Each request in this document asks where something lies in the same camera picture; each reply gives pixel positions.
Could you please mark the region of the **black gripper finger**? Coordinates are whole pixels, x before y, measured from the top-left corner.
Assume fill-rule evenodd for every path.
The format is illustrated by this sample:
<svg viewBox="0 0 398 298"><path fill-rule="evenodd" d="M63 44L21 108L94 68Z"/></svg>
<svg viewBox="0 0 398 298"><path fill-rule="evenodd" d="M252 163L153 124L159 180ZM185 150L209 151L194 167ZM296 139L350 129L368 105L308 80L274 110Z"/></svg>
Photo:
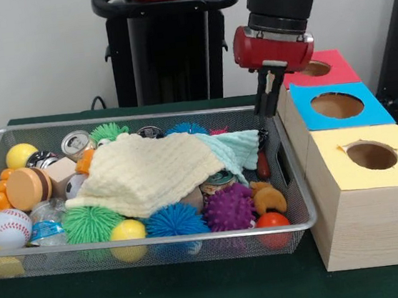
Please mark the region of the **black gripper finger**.
<svg viewBox="0 0 398 298"><path fill-rule="evenodd" d="M254 105L254 113L259 116L266 116L271 115L272 109L268 105L268 94L266 93L267 90L267 74L268 71L258 71L258 78L257 78L257 93L256 93L256 103Z"/></svg>
<svg viewBox="0 0 398 298"><path fill-rule="evenodd" d="M267 103L266 114L267 116L274 116L277 111L277 104L280 95L281 86L284 83L284 74L273 71L267 72Z"/></svg>

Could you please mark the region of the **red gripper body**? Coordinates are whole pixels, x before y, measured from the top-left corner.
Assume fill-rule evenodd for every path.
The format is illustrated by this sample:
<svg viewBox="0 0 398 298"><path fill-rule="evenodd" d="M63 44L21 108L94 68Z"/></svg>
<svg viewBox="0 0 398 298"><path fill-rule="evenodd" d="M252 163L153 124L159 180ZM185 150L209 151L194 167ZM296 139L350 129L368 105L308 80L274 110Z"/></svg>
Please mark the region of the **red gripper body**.
<svg viewBox="0 0 398 298"><path fill-rule="evenodd" d="M282 34L240 26L234 34L236 64L258 70L263 66L284 67L286 73L306 68L314 52L314 37L309 33Z"/></svg>

